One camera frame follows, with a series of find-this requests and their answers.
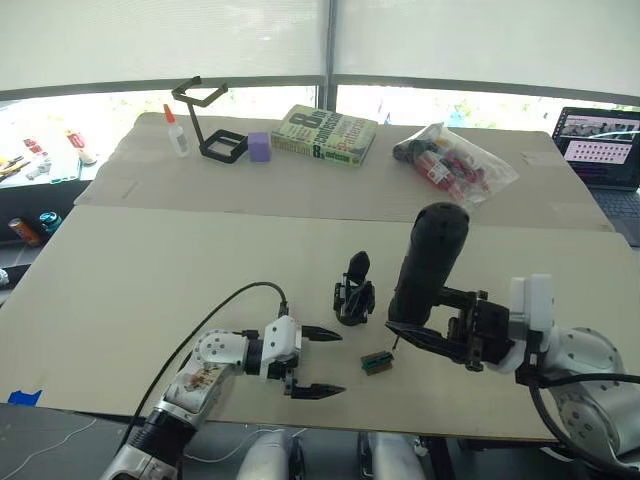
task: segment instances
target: white tabletop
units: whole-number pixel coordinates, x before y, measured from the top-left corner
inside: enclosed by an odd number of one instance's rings
[[[344,337],[305,343],[301,384],[347,390],[321,401],[291,400],[278,381],[239,377],[214,418],[551,438],[526,388],[510,375],[470,373],[403,342],[391,371],[367,377],[360,370],[362,355],[391,347],[386,308],[410,229],[404,222],[76,207],[0,309],[0,398],[42,389],[39,406],[129,415],[168,354],[213,306],[246,283],[271,280],[284,288],[301,323]],[[349,328],[332,312],[333,284],[361,249],[371,257],[377,307],[367,325]],[[633,255],[613,233],[473,224],[448,285],[484,289],[506,304],[512,276],[551,273],[557,323],[601,331],[628,370],[638,372],[640,287]],[[210,327],[260,328],[276,308],[273,292],[257,289]],[[450,314],[439,308],[428,325],[444,331]]]
[[[192,153],[177,158],[164,116],[138,118],[77,204],[241,212],[289,217],[413,222],[424,206],[450,200],[408,164],[393,146],[419,127],[383,126],[360,168],[272,150],[267,164],[244,155],[233,165],[201,157],[188,117]],[[209,135],[270,131],[275,120],[201,117]],[[453,129],[508,162],[520,178],[471,213],[480,225],[613,231],[584,184],[543,132]]]

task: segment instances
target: purple block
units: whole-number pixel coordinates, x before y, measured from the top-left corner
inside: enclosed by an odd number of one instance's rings
[[[249,158],[252,162],[264,163],[271,159],[267,132],[250,132],[247,144],[249,145]]]

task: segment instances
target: plastic bag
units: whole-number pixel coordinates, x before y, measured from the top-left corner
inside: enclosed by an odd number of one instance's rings
[[[393,147],[396,160],[412,164],[466,210],[518,178],[504,160],[434,123]]]

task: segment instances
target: green book cover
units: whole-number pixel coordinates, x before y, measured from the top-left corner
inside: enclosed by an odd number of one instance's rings
[[[271,132],[273,148],[359,167],[377,123],[319,108],[296,105]]]

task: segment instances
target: white glue bottle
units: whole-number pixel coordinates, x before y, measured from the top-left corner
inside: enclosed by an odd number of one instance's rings
[[[167,117],[167,122],[169,122],[169,140],[171,140],[173,149],[179,157],[186,157],[189,155],[189,143],[187,142],[187,137],[184,136],[184,130],[180,124],[176,122],[176,117],[173,116],[173,113],[171,113],[171,110],[169,109],[169,105],[166,103],[164,104],[164,114]]]

